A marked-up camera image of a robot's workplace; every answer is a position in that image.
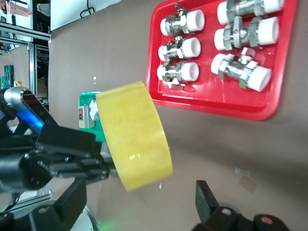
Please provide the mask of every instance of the metal valve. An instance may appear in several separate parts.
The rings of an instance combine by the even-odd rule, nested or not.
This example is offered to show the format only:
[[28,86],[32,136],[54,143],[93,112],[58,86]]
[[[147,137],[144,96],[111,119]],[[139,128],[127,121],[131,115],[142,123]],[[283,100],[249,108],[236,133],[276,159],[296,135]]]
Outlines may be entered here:
[[277,17],[261,19],[254,17],[248,26],[243,25],[242,17],[236,16],[234,22],[224,29],[216,31],[214,42],[219,51],[231,51],[243,46],[256,47],[258,45],[275,44],[279,36],[279,22]]
[[220,3],[217,16],[220,24],[233,23],[236,16],[263,16],[281,11],[284,0],[228,0]]
[[182,61],[178,64],[167,62],[158,67],[157,76],[160,80],[168,83],[170,88],[182,90],[182,88],[175,88],[175,86],[185,86],[183,83],[185,81],[196,81],[199,77],[199,67],[194,62]]
[[197,38],[182,39],[177,37],[176,41],[170,41],[167,45],[160,46],[158,56],[163,62],[176,59],[187,59],[198,57],[201,52],[201,44]]
[[188,12],[179,3],[175,3],[178,14],[169,15],[160,23],[160,29],[165,36],[183,36],[190,32],[199,31],[204,28],[205,17],[201,10]]
[[241,57],[218,54],[212,61],[211,71],[221,79],[229,76],[238,80],[241,88],[262,92],[270,81],[271,70],[253,61],[255,54],[251,48],[244,48]]

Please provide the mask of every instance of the yellow tape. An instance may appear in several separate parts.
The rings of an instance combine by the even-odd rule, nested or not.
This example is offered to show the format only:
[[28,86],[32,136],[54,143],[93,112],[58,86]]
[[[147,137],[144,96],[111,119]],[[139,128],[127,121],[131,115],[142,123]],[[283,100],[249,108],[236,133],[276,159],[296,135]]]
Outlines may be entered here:
[[127,191],[172,174],[163,126],[142,82],[98,93],[96,102],[113,162]]

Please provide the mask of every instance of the white plastic cap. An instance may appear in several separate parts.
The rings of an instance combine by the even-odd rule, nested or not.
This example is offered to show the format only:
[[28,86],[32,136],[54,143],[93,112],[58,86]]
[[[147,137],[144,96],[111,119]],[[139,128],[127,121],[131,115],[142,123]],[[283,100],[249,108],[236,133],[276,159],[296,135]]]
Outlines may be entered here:
[[158,49],[158,56],[159,56],[159,58],[160,58],[161,61],[165,62],[166,59],[165,59],[165,57],[164,57],[164,55],[163,55],[163,47],[164,47],[164,46],[160,46],[160,47],[159,47],[159,49]]
[[229,23],[228,16],[227,16],[227,2],[226,1],[218,5],[217,17],[218,17],[220,24],[226,25]]
[[190,38],[183,41],[182,44],[184,56],[187,58],[198,57],[201,53],[201,44],[199,39]]
[[275,44],[279,36],[279,23],[277,17],[263,19],[258,27],[260,45]]
[[215,47],[219,51],[226,50],[225,44],[223,43],[223,32],[224,31],[225,29],[219,29],[215,32],[215,35],[214,35]]
[[181,74],[185,81],[196,81],[199,77],[199,67],[196,63],[183,63]]
[[273,13],[281,11],[284,6],[284,0],[264,0],[264,11]]
[[212,64],[211,64],[211,71],[212,71],[213,74],[218,75],[219,66],[220,66],[222,60],[225,57],[226,56],[224,54],[218,54],[218,55],[215,56],[215,58],[213,59]]
[[250,89],[262,92],[270,81],[271,70],[262,66],[257,66],[251,73],[247,82]]
[[189,31],[203,30],[205,25],[205,17],[201,10],[188,12],[186,15],[186,26]]
[[157,77],[160,79],[160,80],[163,80],[163,77],[165,75],[165,72],[166,72],[166,68],[163,67],[163,65],[160,65],[157,69]]
[[168,33],[166,31],[166,19],[165,18],[160,22],[160,30],[164,36],[168,36]]

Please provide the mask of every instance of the yellow tape roll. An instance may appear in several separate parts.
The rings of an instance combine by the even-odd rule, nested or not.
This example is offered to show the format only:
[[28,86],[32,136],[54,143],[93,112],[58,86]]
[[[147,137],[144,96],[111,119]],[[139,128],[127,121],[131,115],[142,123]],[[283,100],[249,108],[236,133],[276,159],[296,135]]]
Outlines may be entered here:
[[96,95],[107,144],[127,191],[172,174],[169,146],[142,82]]

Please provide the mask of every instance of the red plastic tray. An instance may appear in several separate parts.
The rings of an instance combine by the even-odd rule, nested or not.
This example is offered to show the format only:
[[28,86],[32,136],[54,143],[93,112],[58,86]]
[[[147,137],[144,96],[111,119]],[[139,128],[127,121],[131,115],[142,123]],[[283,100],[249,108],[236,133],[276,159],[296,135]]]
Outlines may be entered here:
[[160,22],[170,14],[176,14],[176,0],[168,0],[159,4],[152,15],[149,59],[147,69],[147,89],[155,104],[195,110],[218,115],[226,115],[250,120],[264,120],[277,109],[285,62],[292,32],[297,0],[286,0],[282,11],[266,17],[277,16],[280,25],[280,35],[277,44],[259,46],[255,61],[261,66],[272,69],[272,77],[262,92],[242,89],[238,81],[228,78],[221,80],[211,72],[211,63],[218,53],[236,54],[240,56],[242,49],[233,51],[218,51],[214,44],[214,33],[223,28],[217,18],[218,4],[224,0],[179,0],[189,11],[200,9],[205,14],[205,27],[202,31],[189,34],[201,43],[201,54],[192,60],[198,64],[200,75],[197,81],[186,84],[185,90],[169,89],[168,85],[159,80],[156,74],[159,65],[163,64],[158,57],[158,48],[173,37],[164,36],[160,31]]

